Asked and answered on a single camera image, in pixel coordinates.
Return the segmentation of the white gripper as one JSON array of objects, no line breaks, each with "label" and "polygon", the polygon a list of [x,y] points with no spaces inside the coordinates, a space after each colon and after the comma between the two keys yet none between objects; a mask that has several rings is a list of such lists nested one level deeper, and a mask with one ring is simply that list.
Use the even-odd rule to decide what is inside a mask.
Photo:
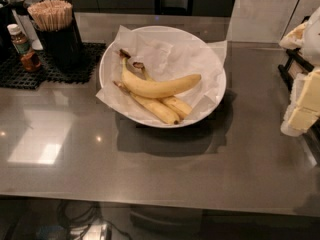
[{"label": "white gripper", "polygon": [[[314,66],[320,65],[320,7],[279,42],[284,49],[301,48],[303,58]],[[314,69],[308,75],[299,73],[290,94],[281,132],[297,137],[306,133],[320,118],[320,70]]]}]

